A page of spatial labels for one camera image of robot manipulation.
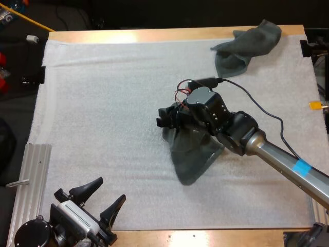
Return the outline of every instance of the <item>gray towel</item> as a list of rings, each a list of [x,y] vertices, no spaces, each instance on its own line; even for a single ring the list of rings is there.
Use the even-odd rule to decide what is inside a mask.
[[[209,134],[189,129],[163,128],[179,181],[193,184],[222,153],[224,146]]]
[[[281,29],[263,20],[247,31],[233,31],[234,40],[216,45],[215,64],[219,77],[232,77],[244,73],[252,57],[268,54],[279,42]]]

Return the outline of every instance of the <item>white towel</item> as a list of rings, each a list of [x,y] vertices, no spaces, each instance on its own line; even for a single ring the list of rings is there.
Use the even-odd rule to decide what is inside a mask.
[[[269,55],[253,58],[231,78],[270,113],[282,117],[295,151],[329,173],[325,125],[310,58],[283,37]],[[53,193],[103,176],[85,208],[96,217],[121,194],[127,201],[115,230],[226,227],[307,227],[309,197],[258,157],[226,150],[191,186],[178,181],[168,143],[156,126],[158,108],[174,102],[179,81],[216,76],[211,47],[203,40],[142,44],[65,44],[48,41],[29,142],[52,144],[42,212]],[[268,140],[287,150],[280,123],[262,113],[240,89],[216,89],[231,111],[253,116]]]

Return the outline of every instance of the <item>table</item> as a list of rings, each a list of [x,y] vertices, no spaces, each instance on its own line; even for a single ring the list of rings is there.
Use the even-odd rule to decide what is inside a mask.
[[[304,34],[303,25],[282,25],[282,35]],[[245,27],[211,27],[184,29],[142,29],[51,32],[50,40],[68,43],[145,43],[177,40],[202,40],[232,38],[233,30],[248,30]],[[305,229],[263,229],[263,230],[187,230],[187,231],[117,231],[121,246],[283,246],[284,231],[305,231]]]

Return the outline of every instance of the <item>red wire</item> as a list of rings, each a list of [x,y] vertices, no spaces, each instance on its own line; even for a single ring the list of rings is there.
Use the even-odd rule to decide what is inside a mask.
[[[191,93],[191,90],[190,90],[190,89],[179,89],[178,91],[186,91],[186,92],[188,92],[189,94]]]
[[[179,89],[179,86],[183,83],[183,82],[186,82],[186,81],[190,81],[190,80],[183,80],[181,81],[178,85],[177,85],[177,90],[186,90],[188,91],[189,93],[191,93],[192,91],[189,89],[189,88],[185,88],[185,89]]]
[[[182,91],[178,91],[178,90],[175,91],[175,101],[176,101],[176,103],[177,103],[177,101],[178,101],[178,102],[180,103],[181,106],[183,106],[185,109],[188,110],[189,108],[188,108],[186,105],[184,105],[183,102],[180,101],[180,100],[177,98],[177,94],[178,94],[178,92],[182,92]]]
[[[178,92],[182,92],[183,94],[189,95],[190,92],[184,89],[177,90]]]

